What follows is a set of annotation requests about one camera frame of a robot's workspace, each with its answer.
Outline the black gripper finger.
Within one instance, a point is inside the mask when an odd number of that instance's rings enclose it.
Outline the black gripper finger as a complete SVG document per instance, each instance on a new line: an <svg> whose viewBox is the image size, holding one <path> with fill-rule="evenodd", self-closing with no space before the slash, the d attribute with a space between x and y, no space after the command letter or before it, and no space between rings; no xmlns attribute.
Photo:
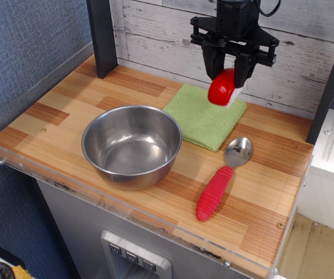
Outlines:
<svg viewBox="0 0 334 279"><path fill-rule="evenodd" d="M223 69L225 62L226 45L209 45L204 43L202 45L202 54L204 58L205 69L208 77L213 80Z"/></svg>
<svg viewBox="0 0 334 279"><path fill-rule="evenodd" d="M241 88L248 78L252 76L257 59L253 55L241 53L234 62L234 84Z"/></svg>

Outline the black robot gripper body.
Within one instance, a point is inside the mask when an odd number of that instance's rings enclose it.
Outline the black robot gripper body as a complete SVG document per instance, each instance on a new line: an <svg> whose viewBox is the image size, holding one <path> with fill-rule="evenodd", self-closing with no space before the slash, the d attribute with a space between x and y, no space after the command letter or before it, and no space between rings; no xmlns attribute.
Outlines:
<svg viewBox="0 0 334 279"><path fill-rule="evenodd" d="M264 31L258 24L260 15L270 17L279 9L265 13L260 1L217 1L215 17L193 17L191 41L194 44L225 44L226 54L253 55L257 63L272 66L275 63L275 48L279 40Z"/></svg>

